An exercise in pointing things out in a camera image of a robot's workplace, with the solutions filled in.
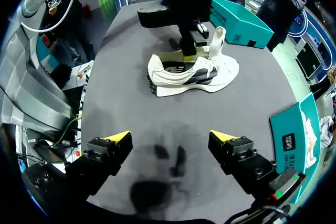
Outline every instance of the person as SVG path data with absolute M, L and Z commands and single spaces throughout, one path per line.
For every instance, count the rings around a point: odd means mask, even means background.
M 49 26 L 57 24 L 66 12 L 70 0 L 47 0 L 47 13 L 44 23 Z M 80 54 L 75 48 L 76 40 L 83 47 L 87 60 L 94 60 L 93 44 L 90 42 L 83 20 L 82 5 L 78 0 L 74 0 L 68 15 L 58 27 L 52 30 L 58 38 L 59 43 L 64 47 L 67 54 L 70 55 L 73 65 L 83 64 Z
M 335 119 L 325 116 L 320 119 L 321 147 L 326 148 L 331 144 L 336 131 Z
M 274 32 L 267 48 L 272 52 L 287 37 L 294 19 L 299 16 L 307 0 L 265 0 L 257 16 Z
M 314 95 L 314 99 L 319 99 L 328 89 L 335 84 L 336 69 L 329 69 L 327 72 L 327 77 L 325 77 L 319 83 L 309 86 L 310 91 Z

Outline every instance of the qr code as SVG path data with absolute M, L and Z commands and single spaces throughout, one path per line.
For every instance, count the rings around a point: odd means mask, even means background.
M 236 34 L 235 37 L 234 37 L 234 39 L 233 39 L 233 41 L 234 42 L 239 42 L 241 38 L 242 38 L 241 35 Z

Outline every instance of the gray work surface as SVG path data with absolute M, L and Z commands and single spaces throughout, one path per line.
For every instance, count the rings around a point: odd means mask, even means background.
M 261 155 L 272 160 L 268 119 L 293 105 L 295 96 L 268 49 L 225 43 L 223 53 L 240 64 L 229 86 L 216 93 L 190 90 L 156 97 L 146 78 L 147 64 L 155 51 L 176 50 L 181 35 L 177 26 L 142 27 L 136 11 L 145 4 L 122 8 L 93 65 L 83 109 L 82 149 L 96 136 L 130 130 L 133 150 L 117 176 L 110 176 L 88 200 L 131 215 L 135 214 L 131 193 L 133 202 L 143 207 L 164 191 L 163 203 L 138 215 L 223 223 L 249 208 L 254 199 L 215 161 L 207 148 L 210 130 L 245 135 Z M 214 26 L 206 26 L 212 38 Z M 185 174 L 172 177 L 179 146 L 186 154 Z

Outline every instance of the black stripe on shoe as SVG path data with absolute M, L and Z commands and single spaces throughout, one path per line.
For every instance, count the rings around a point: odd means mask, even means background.
M 208 85 L 211 83 L 212 79 L 218 75 L 218 72 L 216 68 L 213 68 L 209 74 L 209 77 L 207 76 L 207 73 L 208 70 L 205 68 L 198 69 L 194 73 L 194 75 L 183 84 L 188 85 L 191 83 L 196 83 L 196 84 Z

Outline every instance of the shoe sole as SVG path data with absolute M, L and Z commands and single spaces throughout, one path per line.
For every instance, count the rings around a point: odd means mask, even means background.
M 169 97 L 171 95 L 184 93 L 185 91 L 190 90 L 190 89 L 201 89 L 201 90 L 204 90 L 204 91 L 209 92 L 209 93 L 214 93 L 214 92 L 217 92 L 217 91 L 225 88 L 226 86 L 228 86 L 232 82 L 232 80 L 231 80 L 227 83 L 224 83 L 224 84 L 218 85 L 218 86 L 206 86 L 206 85 L 202 85 L 202 84 L 190 84 L 188 86 L 178 87 L 178 88 L 177 87 L 164 88 L 164 87 L 158 87 L 157 85 L 155 85 L 152 82 L 148 72 L 147 72 L 147 79 L 149 81 L 152 93 L 155 94 L 157 97 Z

